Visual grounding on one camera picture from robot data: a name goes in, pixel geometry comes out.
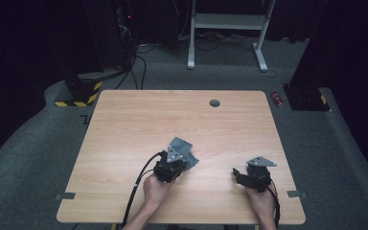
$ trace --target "round hole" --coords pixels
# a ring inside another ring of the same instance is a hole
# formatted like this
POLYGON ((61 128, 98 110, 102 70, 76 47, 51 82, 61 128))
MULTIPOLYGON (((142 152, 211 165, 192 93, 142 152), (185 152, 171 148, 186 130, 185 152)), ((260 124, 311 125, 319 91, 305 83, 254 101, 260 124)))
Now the round hole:
POLYGON ((212 99, 210 101, 210 106, 212 106, 212 107, 218 107, 218 106, 220 106, 220 102, 218 100, 216 100, 216 99, 212 99))

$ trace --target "gray carpet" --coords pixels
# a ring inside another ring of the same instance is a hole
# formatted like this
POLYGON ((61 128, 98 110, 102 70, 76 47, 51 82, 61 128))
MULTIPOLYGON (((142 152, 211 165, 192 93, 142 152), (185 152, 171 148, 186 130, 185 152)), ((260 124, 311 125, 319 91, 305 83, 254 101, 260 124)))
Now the gray carpet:
MULTIPOLYGON (((269 98, 280 92, 285 105, 269 100, 276 126, 307 221, 281 225, 280 229, 368 229, 368 164, 347 128, 332 91, 321 88, 332 111, 293 111, 282 89, 289 83, 307 42, 266 41, 264 56, 270 69, 261 73, 250 39, 238 45, 221 44, 212 51, 195 50, 195 70, 187 70, 188 49, 152 46, 139 48, 147 62, 144 89, 262 90, 269 98)), ((197 42, 202 48, 213 44, 197 42)), ((144 63, 137 59, 133 71, 140 82, 144 63)), ((122 77, 103 81, 112 89, 122 77)), ((81 115, 90 107, 56 107, 54 98, 63 82, 46 90, 47 105, 0 149, 0 229, 71 229, 60 223, 54 198, 65 191, 86 125, 81 115)), ((121 89, 135 89, 128 75, 121 89)), ((82 223, 79 229, 110 229, 110 224, 82 223)), ((190 225, 196 229, 223 229, 216 225, 190 225)), ((151 225, 149 229, 164 229, 151 225)), ((241 229, 252 229, 241 226, 241 229)))

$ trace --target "forearm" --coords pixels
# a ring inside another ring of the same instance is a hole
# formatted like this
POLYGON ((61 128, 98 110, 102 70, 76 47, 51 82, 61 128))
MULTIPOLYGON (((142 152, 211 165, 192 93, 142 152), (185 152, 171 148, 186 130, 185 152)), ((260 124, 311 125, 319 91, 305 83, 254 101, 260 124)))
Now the forearm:
POLYGON ((261 221, 261 226, 263 230, 276 230, 276 225, 273 220, 261 221))
POLYGON ((158 205, 145 202, 136 215, 127 223, 124 230, 138 230, 144 229, 148 220, 156 212, 158 205))

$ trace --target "wooden table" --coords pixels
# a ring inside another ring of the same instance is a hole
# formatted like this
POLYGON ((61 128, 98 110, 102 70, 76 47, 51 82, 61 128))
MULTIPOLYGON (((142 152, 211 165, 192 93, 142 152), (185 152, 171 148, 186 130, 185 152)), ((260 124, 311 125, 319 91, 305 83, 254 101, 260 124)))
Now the wooden table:
MULTIPOLYGON (((268 169, 279 193, 280 223, 305 221, 300 199, 287 194, 296 188, 265 94, 194 90, 103 91, 65 191, 75 197, 61 201, 57 219, 122 222, 139 172, 174 137, 194 145, 199 163, 177 178, 149 222, 257 223, 232 174, 232 168, 246 173, 246 161, 257 156, 277 164, 268 169), (211 100, 220 106, 210 106, 211 100)), ((130 217, 144 200, 142 183, 130 217)))

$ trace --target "cable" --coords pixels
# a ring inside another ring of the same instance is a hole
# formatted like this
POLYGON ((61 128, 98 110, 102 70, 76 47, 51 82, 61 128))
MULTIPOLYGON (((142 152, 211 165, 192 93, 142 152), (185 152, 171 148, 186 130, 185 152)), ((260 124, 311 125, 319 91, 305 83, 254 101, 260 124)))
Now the cable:
POLYGON ((257 37, 251 37, 251 36, 243 36, 243 37, 237 37, 240 40, 239 41, 225 41, 224 39, 226 38, 231 38, 233 39, 233 36, 227 36, 225 38, 221 38, 221 42, 225 45, 243 45, 243 44, 247 44, 247 43, 253 43, 257 37))
POLYGON ((143 172, 143 174, 142 174, 142 178, 143 178, 143 176, 144 176, 146 173, 149 173, 149 172, 151 172, 151 171, 153 171, 153 170, 147 170, 146 172, 143 172))
POLYGON ((146 167, 148 166, 148 164, 156 157, 156 156, 161 156, 163 151, 160 151, 160 152, 157 152, 156 154, 154 154, 150 159, 149 161, 146 163, 146 165, 143 167, 143 169, 140 171, 139 173, 139 176, 137 177, 136 179, 136 182, 133 186, 133 190, 132 190, 132 193, 130 194, 130 198, 129 198, 129 202, 127 203, 127 207, 126 207, 126 210, 125 210, 125 216, 124 216, 124 221, 122 222, 122 228, 125 227, 125 225, 127 225, 127 217, 129 216, 129 211, 130 211, 130 206, 132 205, 132 202, 133 202, 133 199, 134 199, 134 196, 136 194, 136 191, 137 191, 137 188, 139 187, 139 183, 140 183, 140 180, 142 179, 143 175, 145 173, 148 173, 149 171, 147 172, 144 172, 146 167))
POLYGON ((141 59, 143 61, 143 63, 145 64, 145 68, 143 70, 143 75, 142 75, 142 83, 140 84, 140 89, 143 89, 143 82, 145 81, 145 75, 146 75, 146 70, 148 68, 148 65, 146 64, 146 61, 144 58, 140 57, 140 56, 136 56, 137 58, 141 59))
POLYGON ((209 6, 211 5, 211 0, 209 0, 208 5, 207 5, 207 9, 205 10, 205 12, 209 11, 209 6))
POLYGON ((177 13, 177 16, 180 16, 180 13, 178 12, 177 5, 175 4, 174 0, 172 0, 172 4, 174 5, 175 12, 177 13))
POLYGON ((130 73, 132 74, 133 82, 134 82, 134 85, 135 85, 136 89, 139 89, 137 87, 136 75, 133 73, 133 69, 130 69, 130 73))
POLYGON ((147 51, 142 51, 142 52, 137 52, 137 54, 145 54, 145 53, 148 53, 152 50, 154 50, 154 48, 156 47, 156 45, 154 43, 151 43, 151 44, 143 44, 143 45, 139 45, 138 47, 145 47, 145 46, 150 46, 151 45, 151 48, 147 51))
POLYGON ((276 185, 274 184, 274 181, 271 181, 271 183, 273 184, 274 186, 274 192, 276 193, 276 195, 273 193, 273 191, 271 191, 270 188, 268 188, 267 186, 267 189, 268 191, 271 193, 271 195, 273 196, 274 198, 274 203, 276 205, 276 216, 274 217, 274 223, 276 224, 276 228, 279 229, 279 221, 280 221, 280 202, 279 202, 279 199, 277 197, 277 189, 276 189, 276 185))
POLYGON ((128 37, 131 37, 130 30, 126 26, 119 25, 119 29, 121 30, 121 37, 125 37, 127 35, 127 32, 128 37))
POLYGON ((76 229, 79 225, 80 225, 79 223, 74 224, 74 226, 73 226, 73 228, 71 230, 76 229))
POLYGON ((180 38, 184 34, 185 28, 187 27, 187 21, 188 21, 188 14, 189 14, 189 12, 190 12, 190 0, 187 1, 187 14, 185 16, 184 27, 183 27, 183 30, 181 31, 181 34, 178 36, 178 38, 180 38))
POLYGON ((201 34, 199 37, 201 37, 202 41, 205 42, 215 42, 220 41, 218 34, 216 32, 206 32, 206 34, 201 34))
POLYGON ((195 45, 195 47, 197 49, 201 50, 201 51, 213 51, 213 50, 217 49, 217 47, 220 45, 220 39, 217 37, 216 34, 202 36, 201 39, 204 42, 216 42, 216 41, 218 42, 214 47, 212 47, 210 49, 204 49, 204 48, 201 48, 201 47, 195 45))
POLYGON ((125 78, 127 77, 127 75, 129 74, 130 70, 126 71, 124 77, 122 78, 121 82, 119 82, 118 85, 116 85, 115 89, 118 89, 119 86, 121 86, 121 84, 124 82, 125 78))
POLYGON ((267 70, 265 76, 269 79, 275 79, 277 77, 277 71, 275 69, 267 70))

